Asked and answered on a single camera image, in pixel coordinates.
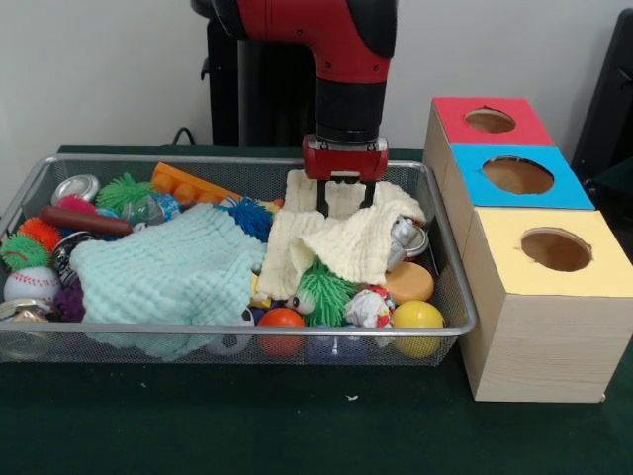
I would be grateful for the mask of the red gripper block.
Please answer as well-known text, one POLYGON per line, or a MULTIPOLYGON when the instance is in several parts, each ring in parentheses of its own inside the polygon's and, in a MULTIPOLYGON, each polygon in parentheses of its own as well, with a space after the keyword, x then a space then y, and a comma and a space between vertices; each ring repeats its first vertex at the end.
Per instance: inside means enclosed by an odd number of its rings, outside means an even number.
POLYGON ((323 141, 314 134, 303 138, 303 158, 306 175, 317 182, 316 209, 327 217, 327 181, 336 178, 356 178, 364 182, 365 194, 359 208, 373 205, 376 181, 386 172, 389 144, 386 138, 367 143, 336 143, 323 141))

